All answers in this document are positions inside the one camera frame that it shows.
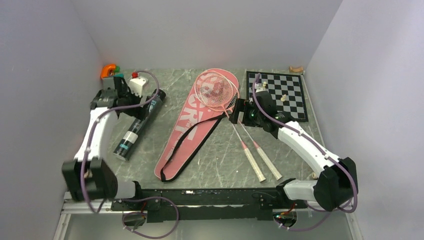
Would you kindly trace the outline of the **black shuttlecock tube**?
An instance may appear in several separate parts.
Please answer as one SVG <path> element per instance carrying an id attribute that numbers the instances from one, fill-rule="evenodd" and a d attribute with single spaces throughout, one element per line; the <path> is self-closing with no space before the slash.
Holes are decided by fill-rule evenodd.
<path id="1" fill-rule="evenodd" d="M 159 89 L 157 94 L 152 94 L 146 99 L 152 101 L 142 107 L 141 119 L 135 118 L 128 130 L 123 135 L 113 154 L 122 161 L 129 161 L 136 146 L 140 143 L 142 135 L 150 127 L 161 110 L 167 94 Z"/>

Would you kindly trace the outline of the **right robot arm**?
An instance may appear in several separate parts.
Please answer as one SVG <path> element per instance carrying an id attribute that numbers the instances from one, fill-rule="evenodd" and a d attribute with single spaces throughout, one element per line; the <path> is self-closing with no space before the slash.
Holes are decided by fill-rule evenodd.
<path id="1" fill-rule="evenodd" d="M 316 202 L 327 212 L 356 210 L 359 188 L 356 164 L 351 158 L 340 158 L 330 152 L 307 134 L 289 112 L 277 111 L 275 101 L 266 90 L 256 91 L 252 100 L 235 99 L 230 122 L 235 124 L 240 113 L 243 113 L 243 126 L 260 127 L 270 133 L 289 146 L 317 174 L 316 180 L 290 178 L 280 183 L 275 194 L 280 207 L 304 201 Z M 353 202 L 349 210 L 344 206 L 348 201 Z"/>

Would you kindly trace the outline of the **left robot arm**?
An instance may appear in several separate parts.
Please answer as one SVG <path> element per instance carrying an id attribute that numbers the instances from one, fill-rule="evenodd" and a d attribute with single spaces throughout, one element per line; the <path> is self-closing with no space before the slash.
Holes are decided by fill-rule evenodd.
<path id="1" fill-rule="evenodd" d="M 89 200 L 124 199 L 131 210 L 139 209 L 144 196 L 137 192 L 135 181 L 119 181 L 106 163 L 112 130 L 120 114 L 138 117 L 144 111 L 143 90 L 148 80 L 137 76 L 126 81 L 114 75 L 103 79 L 90 107 L 90 120 L 83 142 L 72 160 L 65 161 L 61 171 L 71 198 L 84 201 L 81 184 Z"/>

